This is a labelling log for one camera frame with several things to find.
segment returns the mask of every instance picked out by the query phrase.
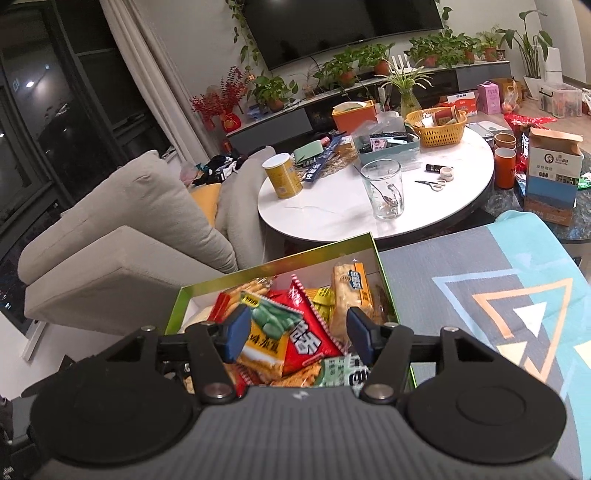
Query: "orange cushion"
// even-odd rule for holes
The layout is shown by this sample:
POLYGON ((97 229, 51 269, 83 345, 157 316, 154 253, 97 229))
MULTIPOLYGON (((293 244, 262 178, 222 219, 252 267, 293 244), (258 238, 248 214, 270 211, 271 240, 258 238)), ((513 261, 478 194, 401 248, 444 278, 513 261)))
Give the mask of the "orange cushion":
POLYGON ((215 226, 217 214, 217 200, 220 196, 221 183, 201 185, 191 192, 191 197, 203 211, 211 226, 215 226))

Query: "dark blue packet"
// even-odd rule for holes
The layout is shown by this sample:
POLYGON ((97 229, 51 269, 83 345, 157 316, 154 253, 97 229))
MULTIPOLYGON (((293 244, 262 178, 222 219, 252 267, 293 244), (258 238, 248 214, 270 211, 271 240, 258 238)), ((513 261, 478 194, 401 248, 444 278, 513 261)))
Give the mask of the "dark blue packet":
POLYGON ((314 163, 308 168, 307 172, 304 173, 304 177, 301 181, 307 181, 313 183, 320 175, 324 164, 328 161, 330 157, 335 153, 336 147, 340 144, 340 139, 343 138, 344 135, 337 135, 333 137, 332 141, 328 144, 328 146, 324 149, 324 151, 318 155, 314 159, 314 163))

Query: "scissors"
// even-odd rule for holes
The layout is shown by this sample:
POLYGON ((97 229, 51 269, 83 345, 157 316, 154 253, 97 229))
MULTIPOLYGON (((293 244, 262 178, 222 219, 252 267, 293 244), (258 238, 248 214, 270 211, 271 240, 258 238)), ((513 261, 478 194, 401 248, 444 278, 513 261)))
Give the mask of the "scissors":
POLYGON ((415 180, 417 183, 422 183, 423 185, 429 185, 434 192, 440 192, 445 188, 446 181, 445 180, 437 180, 435 181, 424 181, 424 180, 415 180))

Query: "black tv screen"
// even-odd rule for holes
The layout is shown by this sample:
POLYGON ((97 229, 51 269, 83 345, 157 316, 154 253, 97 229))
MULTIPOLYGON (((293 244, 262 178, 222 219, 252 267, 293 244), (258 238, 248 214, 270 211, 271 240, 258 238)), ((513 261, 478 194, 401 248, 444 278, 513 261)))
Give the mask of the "black tv screen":
POLYGON ((267 67, 386 35, 442 28, 434 0, 245 0, 267 67))

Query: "gray sofa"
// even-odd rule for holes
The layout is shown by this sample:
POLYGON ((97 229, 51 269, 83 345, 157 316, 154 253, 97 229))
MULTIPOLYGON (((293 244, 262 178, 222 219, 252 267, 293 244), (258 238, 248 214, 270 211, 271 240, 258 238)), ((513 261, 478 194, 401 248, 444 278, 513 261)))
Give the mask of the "gray sofa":
POLYGON ((156 151, 130 161, 23 250, 25 315, 119 335, 164 329, 181 287, 282 257, 257 208, 274 154, 256 153, 224 182, 216 228, 156 151))

